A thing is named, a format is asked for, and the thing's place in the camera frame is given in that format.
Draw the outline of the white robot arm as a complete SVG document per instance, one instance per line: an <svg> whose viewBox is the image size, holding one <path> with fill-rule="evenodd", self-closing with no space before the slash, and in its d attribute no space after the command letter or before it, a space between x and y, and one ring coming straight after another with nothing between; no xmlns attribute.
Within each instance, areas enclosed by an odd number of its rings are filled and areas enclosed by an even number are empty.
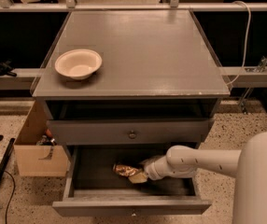
<svg viewBox="0 0 267 224"><path fill-rule="evenodd" d="M130 180L186 177L197 168L235 179L232 224L267 224L267 132L253 136L240 150L171 147L165 155L146 160Z"/></svg>

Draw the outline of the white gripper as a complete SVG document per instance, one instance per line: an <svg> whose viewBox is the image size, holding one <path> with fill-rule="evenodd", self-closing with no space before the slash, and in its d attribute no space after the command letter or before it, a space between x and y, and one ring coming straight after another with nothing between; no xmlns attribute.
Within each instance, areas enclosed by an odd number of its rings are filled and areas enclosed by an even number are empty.
<svg viewBox="0 0 267 224"><path fill-rule="evenodd" d="M161 180L171 174L171 167L165 156L153 156L138 163L144 167L145 172L130 175L128 179L133 184L141 184L151 180Z"/></svg>

